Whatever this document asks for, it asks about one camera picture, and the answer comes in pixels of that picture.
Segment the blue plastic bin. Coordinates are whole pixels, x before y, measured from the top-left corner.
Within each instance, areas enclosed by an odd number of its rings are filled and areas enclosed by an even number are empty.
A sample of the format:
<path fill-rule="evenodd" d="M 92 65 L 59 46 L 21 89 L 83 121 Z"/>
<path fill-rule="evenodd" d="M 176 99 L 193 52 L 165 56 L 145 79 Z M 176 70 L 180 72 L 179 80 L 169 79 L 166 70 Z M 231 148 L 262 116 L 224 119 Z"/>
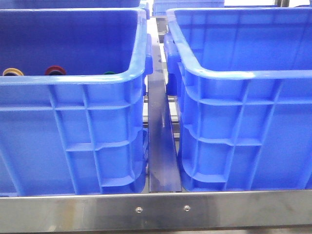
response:
<path fill-rule="evenodd" d="M 144 10 L 2 9 L 0 68 L 24 73 L 0 78 L 2 197 L 143 190 Z"/>
<path fill-rule="evenodd" d="M 312 9 L 167 11 L 187 191 L 312 187 Z"/>

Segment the blue plastic bin right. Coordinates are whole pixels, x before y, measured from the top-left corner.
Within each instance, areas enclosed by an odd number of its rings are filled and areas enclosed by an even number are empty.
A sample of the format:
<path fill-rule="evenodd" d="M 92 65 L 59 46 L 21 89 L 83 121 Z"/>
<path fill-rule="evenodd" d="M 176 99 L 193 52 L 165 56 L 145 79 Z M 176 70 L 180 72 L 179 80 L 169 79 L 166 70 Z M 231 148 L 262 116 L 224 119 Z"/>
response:
<path fill-rule="evenodd" d="M 167 11 L 187 191 L 312 187 L 312 9 Z"/>

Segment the blue bin rear right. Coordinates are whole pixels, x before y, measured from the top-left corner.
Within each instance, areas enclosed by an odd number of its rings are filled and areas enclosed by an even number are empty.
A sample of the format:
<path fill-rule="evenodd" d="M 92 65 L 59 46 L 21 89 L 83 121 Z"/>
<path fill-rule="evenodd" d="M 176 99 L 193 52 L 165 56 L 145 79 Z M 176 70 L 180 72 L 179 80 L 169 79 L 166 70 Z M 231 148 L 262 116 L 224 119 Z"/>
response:
<path fill-rule="evenodd" d="M 166 16 L 166 11 L 173 8 L 220 8 L 224 3 L 224 0 L 155 0 L 152 15 Z"/>

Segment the steel divider bar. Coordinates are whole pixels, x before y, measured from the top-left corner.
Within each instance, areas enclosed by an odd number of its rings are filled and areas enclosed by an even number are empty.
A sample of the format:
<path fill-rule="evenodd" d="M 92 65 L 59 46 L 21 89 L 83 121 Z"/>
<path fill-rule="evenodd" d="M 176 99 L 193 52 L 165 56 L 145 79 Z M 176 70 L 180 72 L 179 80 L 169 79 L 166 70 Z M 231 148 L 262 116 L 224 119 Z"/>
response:
<path fill-rule="evenodd" d="M 159 44 L 152 45 L 154 71 L 148 76 L 149 192 L 182 191 Z"/>

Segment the red push button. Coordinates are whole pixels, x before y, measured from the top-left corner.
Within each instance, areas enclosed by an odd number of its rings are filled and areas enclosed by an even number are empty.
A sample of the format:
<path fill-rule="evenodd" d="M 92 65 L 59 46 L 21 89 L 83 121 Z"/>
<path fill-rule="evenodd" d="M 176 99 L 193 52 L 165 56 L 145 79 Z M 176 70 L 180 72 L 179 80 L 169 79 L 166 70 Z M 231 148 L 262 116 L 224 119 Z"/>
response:
<path fill-rule="evenodd" d="M 61 66 L 52 65 L 46 69 L 45 75 L 46 76 L 61 76 L 61 75 L 66 75 L 66 71 Z"/>

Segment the blue plastic bin left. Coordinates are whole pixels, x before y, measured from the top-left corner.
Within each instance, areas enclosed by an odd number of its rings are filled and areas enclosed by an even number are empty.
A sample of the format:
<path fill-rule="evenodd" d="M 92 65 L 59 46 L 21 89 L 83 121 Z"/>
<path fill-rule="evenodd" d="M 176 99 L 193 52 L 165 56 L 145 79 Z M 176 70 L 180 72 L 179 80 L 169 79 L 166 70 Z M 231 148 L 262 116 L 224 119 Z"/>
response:
<path fill-rule="evenodd" d="M 143 190 L 144 10 L 2 9 L 0 68 L 24 73 L 0 78 L 2 197 Z"/>

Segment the yellow push button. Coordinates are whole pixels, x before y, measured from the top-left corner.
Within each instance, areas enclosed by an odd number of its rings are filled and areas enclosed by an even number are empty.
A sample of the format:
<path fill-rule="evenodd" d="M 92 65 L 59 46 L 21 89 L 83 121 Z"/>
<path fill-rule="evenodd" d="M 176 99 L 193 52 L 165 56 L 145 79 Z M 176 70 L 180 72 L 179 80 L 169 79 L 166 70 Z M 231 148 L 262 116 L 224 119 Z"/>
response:
<path fill-rule="evenodd" d="M 17 68 L 7 68 L 2 73 L 3 76 L 23 76 L 24 73 Z"/>

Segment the green push button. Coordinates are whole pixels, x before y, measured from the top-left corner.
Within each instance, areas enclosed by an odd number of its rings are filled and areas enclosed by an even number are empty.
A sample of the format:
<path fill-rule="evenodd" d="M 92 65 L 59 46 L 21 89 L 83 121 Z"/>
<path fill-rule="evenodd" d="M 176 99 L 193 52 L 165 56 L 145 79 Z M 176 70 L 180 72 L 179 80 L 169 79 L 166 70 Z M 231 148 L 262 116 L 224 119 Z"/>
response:
<path fill-rule="evenodd" d="M 113 75 L 113 74 L 116 74 L 115 72 L 112 72 L 112 71 L 108 71 L 108 72 L 105 72 L 103 73 L 104 75 Z"/>

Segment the blue bin rear left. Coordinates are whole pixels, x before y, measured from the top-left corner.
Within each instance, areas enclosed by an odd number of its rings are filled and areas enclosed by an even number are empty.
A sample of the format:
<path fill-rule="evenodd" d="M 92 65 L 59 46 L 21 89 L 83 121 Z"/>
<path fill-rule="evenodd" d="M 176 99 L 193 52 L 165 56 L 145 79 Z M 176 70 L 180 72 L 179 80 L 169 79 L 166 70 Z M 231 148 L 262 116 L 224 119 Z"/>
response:
<path fill-rule="evenodd" d="M 145 0 L 1 0 L 1 9 L 135 8 Z"/>

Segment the steel front rail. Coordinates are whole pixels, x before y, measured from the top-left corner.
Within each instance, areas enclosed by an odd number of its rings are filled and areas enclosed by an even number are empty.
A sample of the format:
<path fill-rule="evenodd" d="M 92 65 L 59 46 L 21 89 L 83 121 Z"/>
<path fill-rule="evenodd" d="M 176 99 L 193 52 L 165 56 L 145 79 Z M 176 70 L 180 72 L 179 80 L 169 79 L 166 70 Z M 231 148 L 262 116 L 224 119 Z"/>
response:
<path fill-rule="evenodd" d="M 3 197 L 2 233 L 312 226 L 310 190 Z"/>

